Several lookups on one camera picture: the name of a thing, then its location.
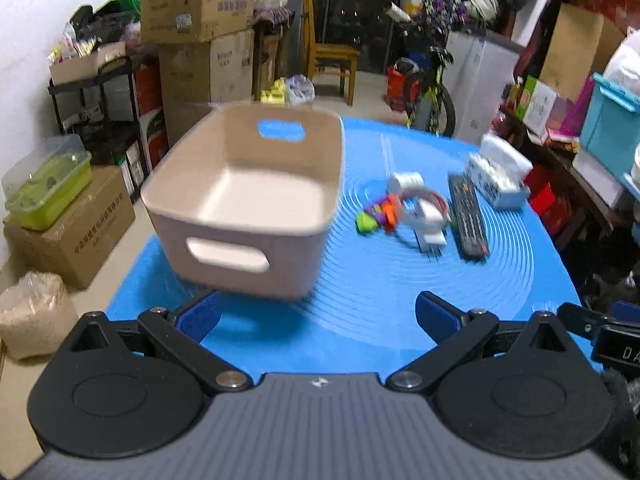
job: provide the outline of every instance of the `black circular pad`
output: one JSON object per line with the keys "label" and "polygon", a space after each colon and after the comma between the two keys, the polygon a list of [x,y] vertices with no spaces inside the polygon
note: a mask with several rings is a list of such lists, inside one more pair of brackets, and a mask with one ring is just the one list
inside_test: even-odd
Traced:
{"label": "black circular pad", "polygon": [[45,368],[28,414],[41,445],[84,458],[130,456],[184,433],[202,410],[191,374],[133,354],[92,350]]}
{"label": "black circular pad", "polygon": [[512,458],[557,458],[590,446],[612,413],[592,370],[558,353],[469,362],[447,375],[435,402],[443,422],[473,446]]}

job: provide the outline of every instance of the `blue gripper pad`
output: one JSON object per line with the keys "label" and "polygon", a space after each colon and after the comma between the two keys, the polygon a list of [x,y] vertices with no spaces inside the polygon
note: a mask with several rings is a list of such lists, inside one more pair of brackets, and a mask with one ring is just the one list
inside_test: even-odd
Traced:
{"label": "blue gripper pad", "polygon": [[180,332],[199,343],[214,329],[221,316],[220,293],[206,290],[174,310],[172,321]]}
{"label": "blue gripper pad", "polygon": [[469,317],[466,312],[431,292],[421,292],[415,300],[415,319],[437,344],[462,329]]}
{"label": "blue gripper pad", "polygon": [[640,323],[640,306],[626,301],[616,301],[609,307],[608,316],[618,321]]}

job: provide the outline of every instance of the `black remote control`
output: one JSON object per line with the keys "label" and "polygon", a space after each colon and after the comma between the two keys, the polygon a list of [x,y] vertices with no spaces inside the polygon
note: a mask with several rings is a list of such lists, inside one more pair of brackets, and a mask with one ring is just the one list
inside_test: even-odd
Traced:
{"label": "black remote control", "polygon": [[448,180],[460,251],[470,260],[484,260],[489,255],[489,245],[474,185],[464,174],[449,173]]}

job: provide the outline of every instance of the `wooden chair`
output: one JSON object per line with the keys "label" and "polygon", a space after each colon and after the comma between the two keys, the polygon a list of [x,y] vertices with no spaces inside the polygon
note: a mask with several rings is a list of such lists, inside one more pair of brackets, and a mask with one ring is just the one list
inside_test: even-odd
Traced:
{"label": "wooden chair", "polygon": [[353,106],[353,94],[356,89],[356,70],[358,69],[358,56],[360,55],[360,51],[348,45],[316,43],[314,0],[303,0],[302,16],[305,35],[305,75],[309,79],[313,79],[314,75],[319,72],[318,61],[321,59],[340,61],[339,68],[335,68],[334,70],[325,68],[322,72],[340,75],[340,95],[344,95],[344,79],[347,72],[349,73],[347,104]]}

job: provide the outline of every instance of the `blue table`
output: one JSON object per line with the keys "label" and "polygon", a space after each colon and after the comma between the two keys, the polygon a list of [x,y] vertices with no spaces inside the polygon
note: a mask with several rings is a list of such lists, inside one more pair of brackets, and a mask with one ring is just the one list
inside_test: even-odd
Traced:
{"label": "blue table", "polygon": [[[421,254],[414,233],[357,234],[354,218],[384,195],[390,173],[418,171],[448,196],[447,173],[460,172],[464,142],[397,126],[344,120],[344,193],[312,295],[297,303],[223,294],[222,319],[202,345],[254,381],[264,372],[377,372],[384,380],[434,346],[415,322],[415,298],[431,290],[462,310],[487,308],[501,319],[529,319],[578,297],[536,214],[495,212],[479,195],[491,255],[469,263],[450,229],[439,257]],[[134,319],[152,306],[175,308],[198,287],[170,269],[153,237],[116,293],[111,319]],[[584,342],[581,346],[587,349]]]}

